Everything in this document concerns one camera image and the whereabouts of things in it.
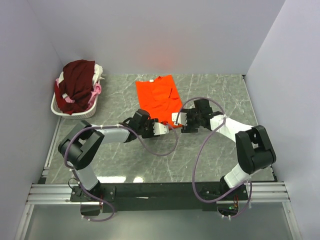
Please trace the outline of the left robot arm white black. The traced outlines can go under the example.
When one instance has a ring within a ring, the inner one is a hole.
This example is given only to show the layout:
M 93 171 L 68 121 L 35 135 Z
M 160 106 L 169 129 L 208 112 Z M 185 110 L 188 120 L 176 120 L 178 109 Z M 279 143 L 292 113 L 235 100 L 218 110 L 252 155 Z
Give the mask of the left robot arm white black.
M 129 143 L 138 136 L 143 139 L 153 138 L 156 136 L 157 123 L 157 118 L 151 118 L 147 111 L 138 109 L 133 117 L 127 118 L 119 126 L 99 127 L 82 120 L 60 142 L 58 151 L 75 179 L 82 184 L 82 195 L 88 201 L 103 196 L 101 183 L 91 166 L 100 145 Z

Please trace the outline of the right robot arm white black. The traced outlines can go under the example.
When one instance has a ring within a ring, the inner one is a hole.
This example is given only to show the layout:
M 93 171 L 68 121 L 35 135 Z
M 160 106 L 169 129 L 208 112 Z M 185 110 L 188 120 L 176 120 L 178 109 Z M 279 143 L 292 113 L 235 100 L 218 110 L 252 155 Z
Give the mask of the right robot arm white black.
M 182 133 L 196 133 L 200 127 L 219 133 L 235 143 L 237 164 L 217 184 L 213 194 L 217 200 L 230 200 L 237 194 L 237 188 L 249 181 L 254 174 L 270 167 L 277 160 L 273 145 L 262 125 L 248 125 L 236 121 L 221 108 L 213 111 L 212 99 L 193 97 L 193 108 L 181 107 L 172 113 L 175 125 L 181 125 Z

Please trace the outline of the orange t-shirt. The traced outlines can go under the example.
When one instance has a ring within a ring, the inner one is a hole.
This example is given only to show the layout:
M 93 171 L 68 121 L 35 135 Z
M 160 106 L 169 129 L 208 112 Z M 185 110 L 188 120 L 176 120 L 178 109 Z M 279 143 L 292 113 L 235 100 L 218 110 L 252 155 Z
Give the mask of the orange t-shirt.
M 141 109 L 152 119 L 178 128 L 172 121 L 172 113 L 177 113 L 183 104 L 172 75 L 158 76 L 153 81 L 136 81 L 135 86 Z

